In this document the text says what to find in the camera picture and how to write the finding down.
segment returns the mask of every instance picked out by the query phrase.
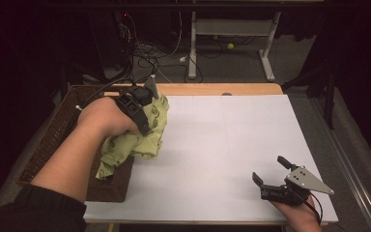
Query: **white table surface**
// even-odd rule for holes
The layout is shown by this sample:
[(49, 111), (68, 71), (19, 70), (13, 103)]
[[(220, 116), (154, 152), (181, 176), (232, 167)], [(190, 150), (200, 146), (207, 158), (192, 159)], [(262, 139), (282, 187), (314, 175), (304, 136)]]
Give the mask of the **white table surface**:
[[(157, 160), (135, 159), (125, 202), (86, 202), (88, 222), (284, 223), (252, 172), (284, 185), (290, 170), (276, 161), (283, 156), (321, 178), (287, 96), (167, 98)], [(338, 221), (328, 195), (314, 193), (323, 221)]]

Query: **floor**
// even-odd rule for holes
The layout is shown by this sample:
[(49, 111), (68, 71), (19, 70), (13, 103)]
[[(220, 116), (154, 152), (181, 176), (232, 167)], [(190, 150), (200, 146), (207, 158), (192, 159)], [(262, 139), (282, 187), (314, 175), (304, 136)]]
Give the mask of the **floor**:
[[(158, 58), (157, 82), (267, 82), (262, 70), (258, 49), (265, 46), (266, 38), (208, 38), (197, 40), (197, 77), (186, 77), (187, 45), (181, 42), (176, 50), (174, 46), (166, 48), (158, 45), (142, 45), (138, 53), (153, 53)], [(291, 36), (282, 36), (272, 44), (270, 62), (275, 75), (275, 82), (283, 84), (297, 77), (314, 39), (295, 41)], [(152, 65), (139, 58), (134, 59), (133, 76), (135, 78), (150, 74)], [(105, 70), (106, 75), (113, 75), (113, 68)], [(324, 231), (371, 231), (371, 151), (360, 134), (357, 124), (347, 111), (346, 104), (335, 92), (333, 110), (334, 130), (330, 130), (323, 119), (324, 99), (309, 99), (306, 87), (293, 87), (285, 92), (290, 98), (297, 114), (300, 127), (312, 156), (326, 183), (335, 189), (331, 201), (339, 217), (339, 222), (324, 227)], [(19, 191), (15, 181), (21, 168), (27, 163), (38, 145), (49, 120), (41, 126), (24, 152), (19, 157), (11, 175), (0, 191), (0, 205), (10, 202)], [(148, 231), (158, 228), (149, 227)], [(119, 231), (118, 225), (89, 224), (87, 232)], [(230, 228), (229, 231), (243, 231)]]

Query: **crumpled cloth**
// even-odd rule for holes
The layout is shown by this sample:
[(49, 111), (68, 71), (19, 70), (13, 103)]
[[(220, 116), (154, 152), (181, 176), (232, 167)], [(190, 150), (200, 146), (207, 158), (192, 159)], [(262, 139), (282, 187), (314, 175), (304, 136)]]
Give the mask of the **crumpled cloth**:
[(125, 132), (119, 136), (108, 137), (101, 147), (100, 167), (96, 178), (105, 179), (114, 174), (114, 170), (128, 156), (155, 160), (162, 146), (161, 136), (167, 124), (168, 99), (158, 93), (158, 99), (143, 107), (149, 120), (150, 132), (147, 136)]

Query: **black sleeve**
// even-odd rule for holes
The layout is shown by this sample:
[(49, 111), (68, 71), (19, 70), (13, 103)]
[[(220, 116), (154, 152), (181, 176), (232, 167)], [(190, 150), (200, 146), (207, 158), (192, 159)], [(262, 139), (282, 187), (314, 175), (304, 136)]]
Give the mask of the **black sleeve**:
[(26, 186), (13, 203), (0, 207), (0, 231), (83, 232), (86, 206), (46, 188)]

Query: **table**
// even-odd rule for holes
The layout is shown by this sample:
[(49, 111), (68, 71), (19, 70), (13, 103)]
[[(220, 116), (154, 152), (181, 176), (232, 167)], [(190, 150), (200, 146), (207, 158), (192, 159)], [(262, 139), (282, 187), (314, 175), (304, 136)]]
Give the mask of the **table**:
[[(280, 225), (285, 217), (260, 199), (252, 172), (282, 185), (289, 171), (276, 158), (284, 156), (321, 178), (278, 85), (157, 88), (170, 103), (157, 160), (135, 160), (124, 203), (86, 202), (87, 222)], [(323, 222), (337, 221), (328, 196), (315, 194)]]
[[(268, 0), (266, 2), (323, 2), (324, 0)], [(235, 0), (231, 2), (263, 2), (260, 0)], [(239, 19), (197, 19), (196, 12), (191, 16), (191, 48), (188, 62), (188, 78), (194, 79), (197, 76), (197, 53), (195, 48), (196, 35), (217, 35), (217, 36), (262, 36), (268, 37), (266, 47), (258, 51), (267, 81), (275, 81), (271, 63), (268, 58), (273, 37), (278, 26), (281, 12), (276, 12), (273, 19), (269, 20), (239, 20)]]

